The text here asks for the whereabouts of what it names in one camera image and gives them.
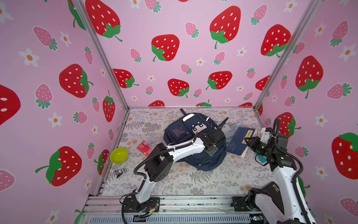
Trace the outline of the dark blue notebook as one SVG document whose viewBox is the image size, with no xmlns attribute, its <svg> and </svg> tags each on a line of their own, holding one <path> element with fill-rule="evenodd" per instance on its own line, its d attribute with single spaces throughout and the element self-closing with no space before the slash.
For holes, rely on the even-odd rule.
<svg viewBox="0 0 358 224">
<path fill-rule="evenodd" d="M 226 152 L 240 158 L 244 158 L 248 150 L 245 139 L 256 137 L 256 134 L 257 129 L 255 128 L 239 127 L 236 130 L 231 142 L 227 146 Z"/>
</svg>

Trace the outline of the navy blue student backpack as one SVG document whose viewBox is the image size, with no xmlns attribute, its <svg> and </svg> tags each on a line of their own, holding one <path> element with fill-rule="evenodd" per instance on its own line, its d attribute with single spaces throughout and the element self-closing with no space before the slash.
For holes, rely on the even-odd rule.
<svg viewBox="0 0 358 224">
<path fill-rule="evenodd" d="M 226 157 L 226 148 L 222 147 L 213 157 L 204 151 L 201 134 L 209 134 L 215 129 L 222 129 L 228 118 L 217 125 L 211 118 L 201 113 L 186 113 L 170 124 L 164 133 L 164 141 L 172 148 L 175 162 L 186 162 L 198 170 L 211 171 L 217 168 Z"/>
</svg>

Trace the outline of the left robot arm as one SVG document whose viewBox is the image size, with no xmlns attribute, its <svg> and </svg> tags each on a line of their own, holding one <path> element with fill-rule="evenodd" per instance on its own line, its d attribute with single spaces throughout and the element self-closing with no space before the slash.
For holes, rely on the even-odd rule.
<svg viewBox="0 0 358 224">
<path fill-rule="evenodd" d="M 125 196 L 122 212 L 146 212 L 159 208 L 160 198 L 152 197 L 156 184 L 165 179 L 173 164 L 186 162 L 202 171 L 212 171 L 226 156 L 226 136 L 222 131 L 228 118 L 217 125 L 198 113 L 187 114 L 165 130 L 165 143 L 156 145 L 133 171 L 143 177 L 141 186 Z"/>
</svg>

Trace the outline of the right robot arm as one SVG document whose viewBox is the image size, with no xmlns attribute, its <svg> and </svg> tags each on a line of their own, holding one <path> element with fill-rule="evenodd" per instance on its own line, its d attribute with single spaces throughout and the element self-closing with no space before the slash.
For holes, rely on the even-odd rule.
<svg viewBox="0 0 358 224">
<path fill-rule="evenodd" d="M 272 195 L 264 189 L 252 188 L 247 195 L 247 206 L 259 209 L 269 224 L 314 224 L 300 188 L 298 177 L 303 164 L 287 152 L 288 138 L 279 133 L 280 119 L 276 118 L 272 128 L 263 128 L 262 135 L 245 138 L 247 146 L 264 156 L 276 179 L 282 199 L 283 210 L 274 202 Z"/>
</svg>

